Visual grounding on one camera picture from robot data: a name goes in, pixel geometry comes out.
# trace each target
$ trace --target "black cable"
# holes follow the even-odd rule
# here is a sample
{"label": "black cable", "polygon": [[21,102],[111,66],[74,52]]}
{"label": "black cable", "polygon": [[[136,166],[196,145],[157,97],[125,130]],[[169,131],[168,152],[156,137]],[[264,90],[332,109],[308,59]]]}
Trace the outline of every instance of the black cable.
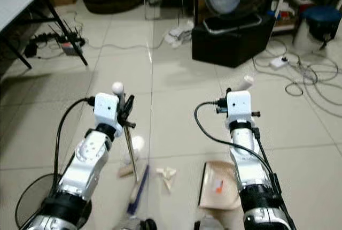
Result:
{"label": "black cable", "polygon": [[249,152],[250,154],[252,154],[254,157],[256,157],[262,164],[263,166],[267,169],[267,171],[269,172],[269,174],[273,175],[273,171],[271,169],[271,167],[269,166],[268,163],[266,163],[265,160],[263,160],[261,158],[260,155],[258,155],[257,153],[255,153],[254,151],[242,146],[242,145],[239,145],[239,144],[235,144],[235,143],[231,143],[231,142],[227,142],[227,141],[224,141],[224,140],[220,140],[220,139],[217,139],[213,136],[211,136],[208,132],[205,131],[205,129],[203,128],[203,126],[201,125],[201,123],[199,122],[198,120],[198,117],[197,117],[197,112],[198,112],[198,109],[204,105],[207,105],[207,104],[211,104],[211,105],[214,105],[216,104],[216,102],[203,102],[203,103],[200,103],[196,106],[195,108],[195,111],[194,111],[194,117],[195,117],[195,121],[198,125],[198,127],[201,129],[201,131],[207,136],[209,137],[211,140],[214,140],[215,142],[218,142],[218,143],[223,143],[223,144],[227,144],[229,146],[232,146],[232,147],[235,147],[235,148],[238,148],[238,149],[242,149],[242,150],[245,150],[247,152]]}
{"label": "black cable", "polygon": [[[288,84],[288,85],[286,85],[286,87],[285,87],[285,91],[286,91],[289,95],[291,95],[291,96],[302,96],[302,95],[304,94],[303,89],[302,89],[301,86],[299,85],[300,83],[296,82],[294,79],[291,79],[290,77],[288,77],[288,76],[286,76],[286,75],[282,75],[282,74],[277,74],[277,73],[272,73],[272,72],[267,72],[267,71],[261,71],[261,70],[259,70],[259,69],[257,68],[256,63],[255,63],[255,58],[254,58],[254,57],[252,58],[252,62],[253,62],[254,69],[255,69],[257,72],[259,72],[259,73],[268,74],[268,75],[271,75],[271,76],[278,76],[278,77],[285,78],[285,79],[289,80],[291,83]],[[288,91],[288,88],[289,88],[290,86],[296,86],[297,89],[298,89],[300,92],[297,93],[297,94],[296,94],[296,93],[291,93],[291,92],[289,92],[289,91]]]}
{"label": "black cable", "polygon": [[57,181],[58,181],[58,158],[59,158],[59,142],[60,142],[60,133],[63,127],[63,123],[67,117],[67,115],[69,114],[69,112],[72,110],[73,107],[75,107],[76,105],[78,105],[79,103],[82,102],[87,102],[89,99],[88,98],[82,98],[77,100],[76,102],[74,102],[67,110],[66,112],[63,114],[59,125],[58,125],[58,129],[57,129],[57,135],[56,135],[56,146],[55,146],[55,161],[54,161],[54,165],[53,165],[53,182],[52,182],[52,187],[51,187],[51,191],[50,194],[53,194],[56,191],[57,188]]}
{"label": "black cable", "polygon": [[266,156],[266,153],[262,147],[262,144],[261,144],[261,141],[260,141],[260,138],[256,138],[256,141],[258,142],[259,144],[259,148],[260,148],[260,151],[262,153],[262,156],[263,156],[263,160],[267,163],[267,165],[270,167],[269,165],[269,162],[268,162],[268,159],[267,159],[267,156]]}
{"label": "black cable", "polygon": [[[279,76],[279,77],[282,77],[282,78],[286,78],[288,80],[291,81],[291,83],[289,83],[288,85],[285,86],[285,91],[291,95],[291,96],[301,96],[304,94],[304,90],[307,94],[307,96],[309,97],[309,99],[317,106],[319,107],[321,110],[325,111],[326,113],[328,114],[331,114],[335,117],[338,117],[338,118],[342,118],[342,115],[339,115],[335,112],[332,112],[326,108],[324,108],[323,106],[321,106],[320,104],[318,104],[318,102],[316,100],[314,100],[314,98],[312,97],[309,89],[308,89],[308,86],[313,86],[315,88],[315,91],[318,93],[318,95],[326,100],[328,103],[332,104],[332,105],[336,105],[336,106],[342,106],[342,103],[339,103],[339,102],[335,102],[335,101],[332,101],[331,99],[327,98],[325,95],[322,94],[322,92],[320,91],[319,87],[318,87],[318,84],[320,85],[325,85],[325,86],[331,86],[331,87],[334,87],[334,88],[338,88],[338,89],[341,89],[342,90],[342,86],[340,85],[337,85],[337,84],[333,84],[333,83],[327,83],[327,81],[330,81],[330,80],[333,80],[338,74],[341,74],[341,71],[337,65],[336,62],[334,62],[332,59],[326,57],[326,56],[323,56],[323,55],[320,55],[319,53],[308,53],[306,55],[303,55],[303,56],[299,56],[298,54],[296,54],[295,52],[290,52],[291,54],[295,55],[297,57],[297,63],[294,65],[293,63],[289,62],[289,66],[294,69],[295,71],[297,71],[301,76],[302,76],[302,81],[295,81],[294,79],[291,79],[289,78],[288,76],[286,75],[282,75],[282,74],[276,74],[276,73],[271,73],[271,72],[266,72],[266,71],[261,71],[257,68],[257,65],[260,66],[260,67],[266,67],[266,65],[259,65],[257,62],[256,62],[256,58],[253,58],[253,66],[255,68],[255,70],[259,73],[263,73],[263,74],[268,74],[268,75],[274,75],[274,76]],[[325,58],[327,60],[330,61],[330,63],[332,65],[329,65],[329,64],[321,64],[321,63],[311,63],[311,64],[308,64],[308,65],[305,65],[303,62],[302,62],[302,58],[304,56],[307,56],[307,55],[316,55],[316,56],[319,56],[319,57],[322,57],[322,58]],[[335,70],[334,71],[320,71],[320,70],[315,70],[313,69],[314,66],[327,66],[327,67],[333,67]],[[328,78],[322,78],[320,77],[318,74],[319,73],[333,73],[333,76],[330,76]],[[298,93],[293,93],[293,92],[290,92],[289,91],[289,88],[291,86],[295,86],[299,92]]]}

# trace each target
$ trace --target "cable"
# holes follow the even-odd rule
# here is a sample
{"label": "cable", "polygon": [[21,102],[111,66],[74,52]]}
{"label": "cable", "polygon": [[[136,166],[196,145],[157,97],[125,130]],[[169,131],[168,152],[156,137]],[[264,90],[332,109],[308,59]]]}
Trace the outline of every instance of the cable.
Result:
{"label": "cable", "polygon": [[88,98],[82,98],[74,102],[63,114],[59,125],[58,125],[58,130],[57,130],[57,135],[56,135],[56,145],[55,145],[55,159],[54,159],[54,164],[53,164],[53,182],[52,182],[52,187],[50,194],[53,194],[56,191],[57,188],[57,181],[58,181],[58,158],[59,158],[59,142],[60,142],[60,133],[63,127],[64,120],[66,119],[67,115],[69,112],[72,110],[73,107],[78,105],[79,103],[82,102],[87,102],[89,99]]}
{"label": "cable", "polygon": [[163,42],[164,42],[164,36],[163,36],[163,38],[160,40],[159,44],[156,45],[155,47],[149,47],[149,46],[143,45],[143,44],[132,45],[132,46],[129,46],[129,47],[121,47],[121,46],[116,45],[116,44],[104,44],[104,45],[102,45],[102,46],[100,46],[100,47],[94,47],[93,45],[91,45],[91,44],[89,43],[89,40],[88,40],[88,39],[85,39],[85,43],[86,43],[89,47],[91,47],[91,48],[93,48],[93,49],[102,49],[103,47],[115,47],[115,48],[122,49],[122,50],[129,50],[129,49],[134,49],[134,48],[146,48],[146,49],[150,49],[150,50],[155,50],[155,49],[160,48],[161,45],[163,44]]}
{"label": "cable", "polygon": [[214,140],[215,142],[227,144],[229,146],[232,146],[232,147],[235,147],[235,148],[238,148],[238,149],[242,149],[242,150],[245,150],[245,151],[249,152],[250,154],[252,154],[254,157],[256,157],[263,164],[263,166],[267,169],[267,171],[270,174],[273,174],[273,171],[272,171],[271,167],[269,166],[269,164],[266,163],[266,161],[264,159],[262,159],[261,156],[258,155],[257,153],[255,153],[254,151],[252,151],[252,150],[250,150],[250,149],[248,149],[248,148],[246,148],[246,147],[244,147],[242,145],[239,145],[239,144],[235,144],[235,143],[231,143],[231,142],[227,142],[227,141],[224,141],[224,140],[217,139],[217,138],[211,136],[208,132],[205,131],[205,129],[203,128],[203,126],[201,125],[201,123],[198,120],[197,112],[198,112],[199,108],[201,108],[202,106],[207,105],[207,104],[213,104],[214,105],[214,104],[216,104],[216,102],[203,102],[203,103],[200,103],[200,104],[198,104],[196,106],[195,111],[194,111],[195,121],[196,121],[198,127],[201,129],[201,131],[207,137],[209,137],[211,140]]}
{"label": "cable", "polygon": [[268,162],[268,159],[267,159],[267,156],[266,156],[266,153],[262,147],[262,144],[261,144],[261,141],[260,141],[260,138],[255,138],[256,141],[258,142],[258,145],[259,145],[259,148],[260,148],[260,151],[261,151],[261,154],[263,156],[263,159],[264,161],[267,163],[267,165],[271,168],[271,166],[269,165],[269,162]]}
{"label": "cable", "polygon": [[[330,86],[330,87],[334,87],[337,89],[342,90],[342,86],[337,85],[337,84],[333,84],[333,83],[327,83],[330,80],[333,80],[335,77],[337,77],[338,74],[341,74],[341,71],[337,65],[336,62],[334,62],[332,59],[325,57],[323,55],[320,55],[319,53],[307,53],[306,55],[303,56],[299,56],[298,54],[296,54],[295,52],[288,52],[287,51],[287,47],[286,44],[280,40],[276,40],[277,42],[281,43],[284,46],[284,49],[286,51],[286,53],[289,54],[293,54],[297,57],[297,63],[293,64],[291,62],[289,62],[290,67],[295,70],[296,72],[298,72],[301,76],[302,76],[302,81],[295,81],[294,79],[286,76],[286,75],[282,75],[282,74],[276,74],[276,73],[271,73],[271,72],[266,72],[266,71],[261,71],[260,69],[257,68],[257,66],[259,67],[268,67],[267,65],[261,65],[257,63],[257,59],[268,59],[268,57],[265,58],[253,58],[253,66],[255,68],[255,70],[259,73],[263,73],[263,74],[268,74],[268,75],[274,75],[274,76],[279,76],[282,78],[286,78],[287,80],[291,81],[290,84],[285,86],[285,91],[291,95],[291,96],[301,96],[304,94],[304,91],[306,92],[306,94],[308,95],[309,99],[315,104],[317,105],[321,110],[325,111],[328,114],[331,114],[335,117],[338,118],[342,118],[342,115],[337,114],[335,112],[332,112],[326,108],[324,108],[323,106],[319,105],[318,102],[316,100],[314,100],[314,98],[312,97],[312,94],[310,93],[310,90],[308,89],[308,86],[313,86],[313,88],[315,89],[315,91],[317,92],[317,94],[324,99],[326,102],[335,105],[335,106],[342,106],[342,103],[340,102],[335,102],[329,98],[327,98],[325,95],[322,94],[321,90],[319,89],[319,85],[323,85],[323,86]],[[283,56],[286,53],[284,53],[283,55],[275,55],[274,53],[270,52],[267,50],[267,52],[269,54],[274,55],[274,57],[278,57],[278,56]],[[321,64],[321,63],[311,63],[311,64],[307,64],[305,65],[302,62],[302,58],[304,58],[304,56],[307,55],[316,55],[319,57],[322,57],[324,59],[327,59],[332,65],[329,64]],[[326,66],[326,67],[332,67],[334,68],[334,71],[322,71],[322,70],[315,70],[314,66]],[[328,77],[328,78],[323,78],[321,76],[319,76],[319,73],[332,73],[333,75]],[[289,88],[295,86],[299,92],[298,93],[294,93],[289,91]]]}
{"label": "cable", "polygon": [[60,52],[59,54],[57,55],[53,55],[53,56],[50,56],[50,57],[42,57],[42,56],[34,56],[33,58],[37,58],[37,59],[53,59],[53,58],[57,58],[61,55],[63,55],[64,52]]}
{"label": "cable", "polygon": [[[259,70],[259,69],[257,68],[257,66],[256,66],[255,58],[254,58],[254,57],[252,58],[252,62],[253,62],[253,66],[254,66],[255,70],[256,70],[257,72],[259,72],[259,73],[268,74],[268,75],[271,75],[271,76],[278,76],[278,77],[285,78],[285,79],[289,80],[291,83],[288,84],[288,85],[286,85],[286,87],[285,87],[285,91],[286,91],[289,95],[291,95],[291,96],[301,96],[301,95],[304,94],[303,89],[301,88],[301,86],[299,85],[299,83],[296,82],[294,79],[291,79],[290,77],[288,77],[288,76],[286,76],[286,75],[282,75],[282,74],[277,74],[277,73],[272,73],[272,72],[267,72],[267,71],[261,71],[261,70]],[[291,92],[289,92],[289,91],[288,91],[288,88],[289,88],[290,86],[296,86],[300,92],[299,92],[299,93],[291,93]]]}

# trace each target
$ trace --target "black connector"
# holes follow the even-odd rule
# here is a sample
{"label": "black connector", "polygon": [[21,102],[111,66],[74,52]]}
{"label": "black connector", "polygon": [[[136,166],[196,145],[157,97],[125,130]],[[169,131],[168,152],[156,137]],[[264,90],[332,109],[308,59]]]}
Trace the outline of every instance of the black connector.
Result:
{"label": "black connector", "polygon": [[227,99],[226,98],[220,98],[215,103],[218,105],[218,107],[227,108]]}
{"label": "black connector", "polygon": [[87,98],[87,103],[90,105],[90,106],[95,106],[95,97],[94,96],[90,96]]}
{"label": "black connector", "polygon": [[252,128],[252,132],[253,132],[253,134],[255,136],[255,139],[260,139],[260,131],[259,131],[259,129],[257,127],[253,127]]}
{"label": "black connector", "polygon": [[258,118],[260,118],[260,117],[261,117],[260,111],[252,111],[252,117],[258,117]]}

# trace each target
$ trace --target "table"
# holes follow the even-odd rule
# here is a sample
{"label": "table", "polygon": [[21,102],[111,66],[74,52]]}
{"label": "table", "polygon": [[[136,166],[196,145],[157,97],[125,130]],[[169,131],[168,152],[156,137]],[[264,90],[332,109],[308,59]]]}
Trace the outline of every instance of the table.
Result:
{"label": "table", "polygon": [[[13,24],[15,20],[24,12],[24,10],[28,9],[36,0],[0,0],[0,41],[4,42],[13,53],[18,56],[18,58],[28,67],[32,68],[31,64],[20,54],[19,51],[3,36],[3,33],[9,27],[9,25]],[[76,45],[74,38],[69,34],[66,29],[64,23],[58,16],[57,12],[53,8],[52,4],[49,0],[43,0],[47,7],[49,8],[53,17],[46,17],[40,11],[32,8],[32,12],[39,16],[39,19],[29,19],[22,21],[23,24],[34,24],[34,23],[42,23],[42,22],[51,22],[55,21],[66,35],[73,48],[75,49],[77,55],[81,58],[83,63],[87,65],[87,61],[84,58],[82,51]]]}

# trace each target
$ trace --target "floor tile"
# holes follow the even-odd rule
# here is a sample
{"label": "floor tile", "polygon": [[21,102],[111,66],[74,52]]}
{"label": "floor tile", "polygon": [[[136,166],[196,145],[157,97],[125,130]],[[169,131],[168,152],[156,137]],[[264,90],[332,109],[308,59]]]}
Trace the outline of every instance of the floor tile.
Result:
{"label": "floor tile", "polygon": [[313,86],[308,86],[307,90],[309,91],[309,95],[306,92],[305,97],[307,98],[309,104],[317,113],[318,117],[322,120],[324,126],[327,131],[331,135],[332,139],[335,142],[342,142],[342,75],[339,74],[332,81],[328,81],[327,84],[332,84],[336,86],[324,85],[321,83],[317,84],[318,90],[324,95],[327,99],[333,101],[334,103],[340,105],[334,105],[327,102],[323,97],[321,97],[318,92],[315,90]]}
{"label": "floor tile", "polygon": [[[144,163],[138,164],[142,169]],[[92,212],[83,229],[112,229],[125,215],[129,196],[134,186],[132,175],[118,178],[120,163],[107,163],[100,174],[100,181],[92,196]],[[14,211],[20,195],[38,177],[50,173],[52,168],[1,171],[1,229],[16,229]],[[147,217],[147,183],[141,195],[137,216]]]}
{"label": "floor tile", "polygon": [[328,58],[334,60],[340,67],[342,67],[342,34],[335,37],[334,40],[330,41],[325,49],[325,54]]}
{"label": "floor tile", "polygon": [[[22,105],[0,142],[0,167],[25,168],[51,166],[59,121],[73,101]],[[60,162],[75,133],[81,107],[65,120],[60,140]]]}
{"label": "floor tile", "polygon": [[325,127],[303,96],[288,95],[286,81],[258,82],[250,88],[252,110],[265,148],[331,144]]}
{"label": "floor tile", "polygon": [[[273,41],[267,46],[267,51],[271,53],[264,51],[254,57],[255,67],[251,59],[236,68],[215,65],[222,91],[225,92],[228,87],[233,90],[238,89],[243,83],[243,78],[246,75],[253,77],[255,83],[261,81],[283,80],[284,76],[292,78],[293,76],[291,75],[289,66],[278,70],[273,70],[269,67],[269,63],[273,59],[285,52],[284,45]],[[296,56],[292,54],[286,54],[285,56],[291,62],[293,61],[295,63],[297,61]]]}
{"label": "floor tile", "polygon": [[82,47],[86,59],[99,56],[108,30],[108,27],[97,28],[93,27],[93,25],[90,25],[90,27],[88,26],[89,25],[84,25],[82,33],[86,41],[86,44]]}
{"label": "floor tile", "polygon": [[100,55],[106,56],[137,51],[138,49],[145,49],[142,47],[152,47],[152,43],[153,21],[113,20]]}
{"label": "floor tile", "polygon": [[153,91],[189,89],[218,83],[212,64],[174,54],[174,59],[153,60]]}
{"label": "floor tile", "polygon": [[334,145],[268,151],[297,229],[340,229],[342,158]]}
{"label": "floor tile", "polygon": [[[153,17],[154,8],[153,7],[151,7],[151,8],[146,7],[146,13],[147,13],[147,16]],[[126,22],[146,21],[145,20],[144,5],[140,4],[137,7],[133,8],[129,11],[114,13],[111,17],[111,20],[114,22],[118,22],[118,21],[126,21]]]}
{"label": "floor tile", "polygon": [[13,117],[18,111],[19,106],[3,106],[0,107],[0,139],[5,134]]}
{"label": "floor tile", "polygon": [[[227,154],[150,159],[149,217],[156,221],[158,229],[193,229],[194,223],[207,213],[198,208],[198,199],[204,163],[209,160],[231,161]],[[156,168],[166,167],[177,170],[171,192],[155,172]],[[225,227],[242,230],[242,213],[231,211],[230,214],[235,217],[230,217],[231,221],[226,222]]]}
{"label": "floor tile", "polygon": [[32,64],[31,70],[20,60],[16,60],[1,78],[1,106],[21,104],[45,63],[39,59],[28,61]]}
{"label": "floor tile", "polygon": [[[134,186],[132,175],[118,178],[120,163],[107,163],[92,196],[92,212],[83,229],[113,229],[126,213],[129,196]],[[147,183],[145,183],[137,210],[138,218],[147,217]]]}
{"label": "floor tile", "polygon": [[341,156],[342,156],[342,144],[338,144],[338,145],[337,145],[337,148],[338,148],[338,150],[340,151]]}
{"label": "floor tile", "polygon": [[179,48],[172,48],[170,44],[164,41],[164,36],[173,28],[178,26],[177,19],[166,19],[166,20],[155,20],[153,23],[153,46],[159,48],[153,49],[153,59],[163,59],[164,55],[168,57],[168,55],[172,55],[172,51],[176,51]]}
{"label": "floor tile", "polygon": [[77,57],[48,60],[36,76],[23,103],[62,101],[85,97],[97,58],[88,58],[88,66]]}
{"label": "floor tile", "polygon": [[[140,136],[144,139],[145,145],[139,152],[140,158],[148,158],[148,150],[150,145],[150,118],[151,118],[151,94],[138,94],[135,95],[134,107],[129,116],[129,121],[136,123],[136,127],[131,129],[132,137]],[[69,160],[73,154],[76,146],[84,138],[88,129],[94,128],[94,112],[92,107],[84,106],[82,115],[75,131],[75,135],[71,145],[68,149],[65,162]],[[117,138],[113,142],[112,149],[109,155],[109,161],[124,161],[124,158],[128,158],[128,149],[124,133],[121,137]]]}
{"label": "floor tile", "polygon": [[[218,84],[211,88],[153,93],[150,158],[226,151],[227,147],[208,139],[193,118],[199,103],[218,97]],[[204,107],[198,117],[209,133],[227,139],[225,116],[217,115],[215,106]]]}
{"label": "floor tile", "polygon": [[18,229],[15,207],[25,189],[37,178],[53,171],[51,167],[0,171],[0,228]]}
{"label": "floor tile", "polygon": [[154,7],[154,17],[158,20],[177,19],[182,16],[182,9],[179,7]]}
{"label": "floor tile", "polygon": [[88,94],[112,93],[112,84],[120,81],[129,94],[151,92],[152,63],[145,50],[100,57]]}

